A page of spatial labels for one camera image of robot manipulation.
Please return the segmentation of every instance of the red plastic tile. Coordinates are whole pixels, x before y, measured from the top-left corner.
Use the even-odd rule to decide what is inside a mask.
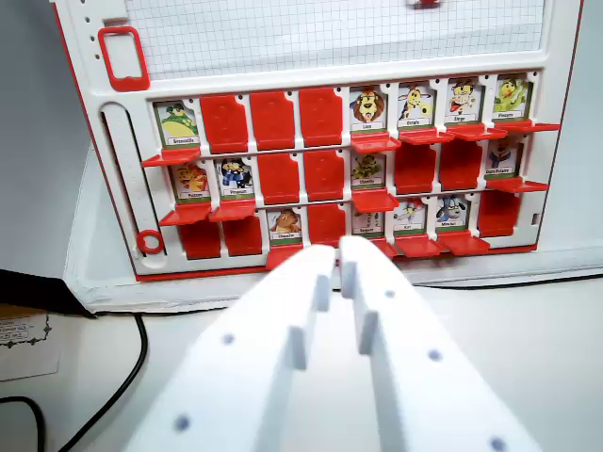
[[[343,198],[344,160],[338,151],[306,151],[303,153],[303,167],[309,201]]]
[[[287,149],[295,147],[293,103],[283,91],[250,94],[253,134],[257,149]]]
[[[247,217],[226,221],[222,224],[222,229],[229,255],[247,256],[262,253],[260,218]]]
[[[396,193],[428,193],[432,191],[436,152],[428,144],[403,143],[396,151],[394,181]]]
[[[284,204],[300,201],[298,163],[288,153],[259,155],[257,167],[266,204]]]
[[[300,90],[301,134],[306,146],[341,144],[342,103],[333,88]]]
[[[246,153],[245,106],[234,95],[204,96],[200,102],[209,152]]]
[[[176,204],[174,210],[159,221],[159,226],[181,226],[202,221],[211,210],[210,202]]]

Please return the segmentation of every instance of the card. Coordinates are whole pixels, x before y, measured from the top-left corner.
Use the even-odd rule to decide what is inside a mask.
[[[420,129],[433,125],[435,90],[428,82],[400,84],[398,96],[398,128]]]
[[[350,151],[350,161],[352,190],[385,186],[385,155]]]
[[[211,201],[207,173],[197,163],[170,167],[171,186],[178,203]]]
[[[477,77],[451,78],[448,81],[445,125],[480,122],[482,88]]]
[[[271,245],[302,242],[302,219],[293,209],[272,210],[266,213]]]
[[[387,129],[387,96],[379,87],[350,89],[350,132],[365,134]]]
[[[246,200],[255,197],[252,167],[245,165],[242,158],[222,158],[216,160],[215,164],[221,199]]]
[[[509,137],[490,141],[484,177],[486,179],[503,179],[516,176],[519,172],[522,151],[523,143]]]
[[[462,196],[445,196],[437,200],[435,231],[463,231],[468,227],[470,202]]]
[[[523,74],[499,75],[492,121],[521,121],[530,113],[532,83]]]
[[[199,144],[195,112],[182,101],[155,102],[153,109],[164,148],[190,148]]]
[[[384,231],[383,212],[363,214],[351,208],[351,233],[362,237],[382,237]]]
[[[394,235],[423,234],[426,219],[427,205],[421,199],[401,201],[394,209]]]

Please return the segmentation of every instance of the cartoon character picture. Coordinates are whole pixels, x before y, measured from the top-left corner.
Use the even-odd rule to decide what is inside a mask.
[[[471,78],[449,81],[446,123],[467,123],[479,120],[481,89],[476,89],[476,85],[476,81]]]
[[[385,96],[377,89],[352,90],[350,127],[352,132],[385,130]]]
[[[207,174],[195,164],[172,167],[171,179],[178,202],[185,200],[209,201]]]
[[[199,143],[199,130],[192,110],[178,101],[155,103],[154,107],[164,146],[186,147]]]
[[[352,156],[351,188],[378,188],[385,184],[385,157],[380,154],[367,153]]]
[[[499,78],[494,99],[493,120],[524,118],[528,103],[528,83],[519,78]]]
[[[394,210],[394,235],[420,234],[425,230],[425,204],[420,199],[402,201]]]
[[[302,222],[300,216],[293,209],[280,212],[268,212],[270,227],[270,243],[283,245],[286,243],[302,242]]]
[[[466,229],[466,219],[469,207],[469,203],[467,201],[461,201],[456,196],[449,196],[440,198],[438,200],[438,207],[439,210],[435,214],[437,219],[435,231],[445,228],[449,231],[460,231]]]
[[[253,198],[252,168],[241,158],[225,158],[216,162],[222,198]]]
[[[433,121],[434,94],[429,86],[407,85],[400,86],[398,104],[401,111],[398,119],[398,128],[430,125]]]

